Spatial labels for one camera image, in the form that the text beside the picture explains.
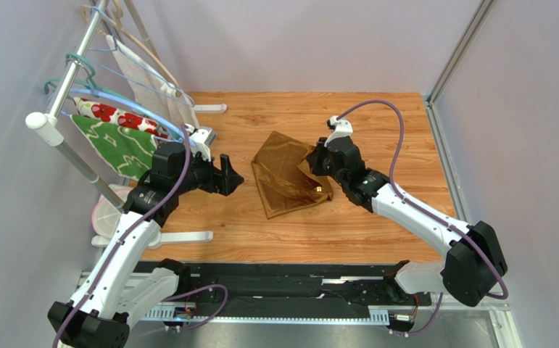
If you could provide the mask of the brown satin napkin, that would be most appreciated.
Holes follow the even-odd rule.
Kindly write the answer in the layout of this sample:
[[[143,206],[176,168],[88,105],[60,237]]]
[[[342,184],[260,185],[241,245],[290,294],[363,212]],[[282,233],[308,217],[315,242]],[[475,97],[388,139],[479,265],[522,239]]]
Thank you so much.
[[[310,172],[306,156],[314,146],[277,131],[271,132],[251,166],[265,216],[276,218],[329,202],[334,191],[329,180]],[[320,186],[321,192],[314,191]]]

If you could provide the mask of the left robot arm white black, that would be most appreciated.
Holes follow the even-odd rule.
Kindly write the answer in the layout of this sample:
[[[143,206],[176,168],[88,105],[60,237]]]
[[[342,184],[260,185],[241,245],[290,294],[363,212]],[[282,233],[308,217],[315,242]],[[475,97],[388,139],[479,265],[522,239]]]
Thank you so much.
[[[129,192],[116,231],[89,277],[67,302],[51,306],[52,345],[124,347],[132,327],[155,305],[169,297],[189,297],[191,268],[172,259],[158,263],[130,291],[125,285],[181,195],[199,189],[228,196],[243,182],[227,154],[220,155],[220,167],[215,167],[188,143],[159,145],[150,170]]]

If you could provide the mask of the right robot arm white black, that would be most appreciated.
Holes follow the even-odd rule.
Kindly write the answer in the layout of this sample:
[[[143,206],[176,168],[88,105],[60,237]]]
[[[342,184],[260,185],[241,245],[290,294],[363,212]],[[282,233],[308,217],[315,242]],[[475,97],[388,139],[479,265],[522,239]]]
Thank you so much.
[[[457,220],[393,186],[387,175],[366,167],[350,137],[319,138],[306,160],[312,174],[332,178],[351,203],[393,220],[444,258],[441,262],[400,262],[392,279],[406,294],[440,291],[475,307],[507,273],[491,225]]]

